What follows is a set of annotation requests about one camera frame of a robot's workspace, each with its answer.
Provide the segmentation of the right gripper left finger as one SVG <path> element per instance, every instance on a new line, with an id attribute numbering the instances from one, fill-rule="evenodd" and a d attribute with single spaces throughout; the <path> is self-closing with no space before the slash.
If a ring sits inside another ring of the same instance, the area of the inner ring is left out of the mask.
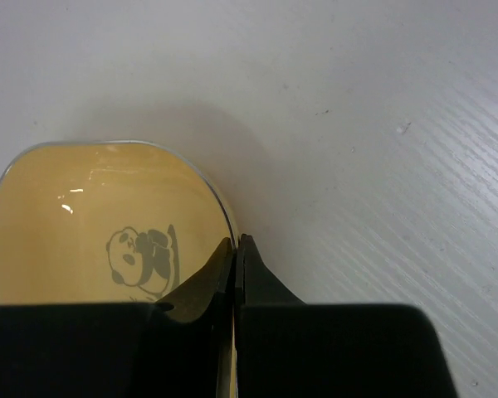
<path id="1" fill-rule="evenodd" d="M 232 379 L 235 249 L 220 241 L 206 264 L 155 309 L 151 369 L 162 397 L 229 397 Z"/>

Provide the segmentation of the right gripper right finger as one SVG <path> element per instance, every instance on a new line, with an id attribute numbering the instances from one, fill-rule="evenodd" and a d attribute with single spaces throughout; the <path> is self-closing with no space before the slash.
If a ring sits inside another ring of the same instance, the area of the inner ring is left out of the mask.
<path id="1" fill-rule="evenodd" d="M 240 236 L 235 271 L 237 395 L 271 397 L 286 378 L 291 312 L 304 303 L 266 266 L 251 235 Z"/>

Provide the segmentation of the yellow plate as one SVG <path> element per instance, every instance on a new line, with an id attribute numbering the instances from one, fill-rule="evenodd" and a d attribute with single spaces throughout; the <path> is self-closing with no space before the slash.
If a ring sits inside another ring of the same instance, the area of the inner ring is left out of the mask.
<path id="1" fill-rule="evenodd" d="M 149 143 L 47 143 L 0 180 L 0 397 L 162 397 L 159 300 L 236 229 Z"/>

